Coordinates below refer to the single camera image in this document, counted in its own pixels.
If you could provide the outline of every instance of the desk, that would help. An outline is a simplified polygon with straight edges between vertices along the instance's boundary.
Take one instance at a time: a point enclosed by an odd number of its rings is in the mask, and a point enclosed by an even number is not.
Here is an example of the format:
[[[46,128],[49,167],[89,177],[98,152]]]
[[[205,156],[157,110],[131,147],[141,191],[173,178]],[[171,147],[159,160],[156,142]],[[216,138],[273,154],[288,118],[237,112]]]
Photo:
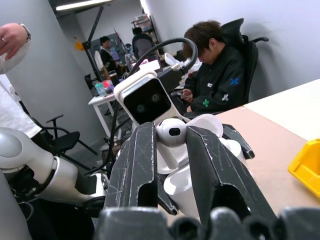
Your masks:
[[[116,100],[115,98],[115,95],[113,93],[111,94],[108,94],[106,96],[94,96],[91,101],[88,103],[89,105],[92,105],[94,110],[95,110],[95,113],[96,115],[98,116],[99,120],[100,120],[100,123],[105,131],[105,134],[110,137],[110,129],[105,121],[105,118],[104,116],[102,115],[100,109],[99,109],[99,106],[102,105],[102,104],[107,104],[109,110],[110,110],[110,113],[112,115],[112,117],[114,116],[114,109],[112,108],[111,106],[111,101],[114,101]],[[121,138],[121,129],[118,131],[118,139]]]
[[[318,89],[320,80],[217,115],[252,147],[255,158],[248,160],[249,169],[277,215],[285,207],[320,207],[320,199],[288,173],[290,162],[305,143],[320,137]],[[169,224],[183,216],[166,215]]]

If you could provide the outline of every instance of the camera lens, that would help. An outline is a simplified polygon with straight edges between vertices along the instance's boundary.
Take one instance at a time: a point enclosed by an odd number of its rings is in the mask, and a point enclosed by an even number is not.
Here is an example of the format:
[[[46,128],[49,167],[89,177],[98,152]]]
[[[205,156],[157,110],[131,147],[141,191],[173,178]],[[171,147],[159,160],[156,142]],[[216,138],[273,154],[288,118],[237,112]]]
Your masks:
[[[142,105],[142,104],[138,105],[136,107],[136,110],[138,111],[138,113],[142,114],[145,111],[145,105]]]
[[[152,98],[151,98],[151,100],[152,100],[152,102],[154,102],[154,103],[159,102],[159,100],[160,100],[159,94],[153,95]]]

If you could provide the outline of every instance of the ceiling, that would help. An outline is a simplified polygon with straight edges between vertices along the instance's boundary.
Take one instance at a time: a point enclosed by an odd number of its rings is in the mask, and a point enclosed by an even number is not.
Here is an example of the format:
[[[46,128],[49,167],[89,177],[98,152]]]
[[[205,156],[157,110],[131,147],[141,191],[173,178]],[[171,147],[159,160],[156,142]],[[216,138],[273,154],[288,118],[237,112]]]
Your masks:
[[[50,3],[50,5],[54,11],[54,14],[57,18],[62,18],[62,17],[65,17],[69,14],[78,14],[83,11],[93,9],[97,6],[105,4],[105,3],[99,3],[99,4],[85,6],[85,7],[78,7],[78,8],[70,9],[70,10],[56,11],[56,7],[58,7],[58,6],[67,5],[67,4],[74,4],[74,3],[84,2],[84,1],[86,1],[86,0],[49,0],[49,3]]]

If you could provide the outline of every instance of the wristwatch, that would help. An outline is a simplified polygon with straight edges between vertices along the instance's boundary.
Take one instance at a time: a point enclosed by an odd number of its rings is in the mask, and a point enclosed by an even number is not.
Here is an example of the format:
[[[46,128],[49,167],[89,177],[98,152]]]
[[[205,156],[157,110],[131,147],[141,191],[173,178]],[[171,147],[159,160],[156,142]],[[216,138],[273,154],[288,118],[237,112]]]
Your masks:
[[[23,27],[25,29],[25,31],[26,31],[26,34],[27,34],[26,42],[27,43],[30,42],[31,41],[31,33],[29,32],[28,28],[23,23],[19,23],[19,25],[21,27]]]

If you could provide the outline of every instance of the black cable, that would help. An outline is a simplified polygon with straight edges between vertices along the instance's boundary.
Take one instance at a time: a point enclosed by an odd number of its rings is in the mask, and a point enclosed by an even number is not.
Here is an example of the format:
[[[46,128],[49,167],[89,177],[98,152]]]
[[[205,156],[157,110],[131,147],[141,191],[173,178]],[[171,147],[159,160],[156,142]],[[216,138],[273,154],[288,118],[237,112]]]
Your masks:
[[[170,40],[167,40],[167,41],[163,41],[161,43],[159,43],[158,45],[152,47],[151,49],[149,49],[145,54],[143,54],[139,60],[136,62],[136,64],[133,66],[133,68],[131,69],[131,71],[129,72],[128,77],[130,77],[131,75],[133,75],[136,70],[138,69],[139,65],[145,60],[146,57],[148,57],[150,54],[152,54],[153,52],[155,52],[156,50],[166,46],[166,45],[169,45],[169,44],[174,44],[174,43],[185,43],[185,44],[189,44],[192,48],[192,57],[191,57],[191,61],[186,65],[186,66],[183,66],[182,67],[182,71],[184,72],[184,74],[187,74],[188,71],[192,68],[192,66],[195,64],[195,62],[197,61],[197,58],[198,58],[198,48],[196,46],[196,44],[191,41],[190,39],[187,39],[187,38],[183,38],[183,37],[180,37],[180,38],[174,38],[174,39],[170,39]],[[110,133],[110,139],[109,139],[109,150],[108,150],[108,155],[105,159],[105,161],[103,161],[103,163],[97,167],[97,168],[94,168],[88,172],[85,173],[85,175],[89,175],[89,174],[93,174],[101,169],[103,169],[107,164],[108,162],[110,161],[110,158],[112,157],[112,149],[114,147],[114,137],[115,137],[115,134],[116,132],[122,127],[120,126],[121,124],[125,124],[124,122],[125,121],[128,121],[130,118],[126,118],[122,123],[119,124],[118,127],[116,127],[116,123],[117,123],[117,116],[118,116],[118,111],[119,111],[119,102],[117,101],[115,103],[115,106],[114,106],[114,114],[113,114],[113,119],[112,119],[112,127],[111,127],[111,133]]]

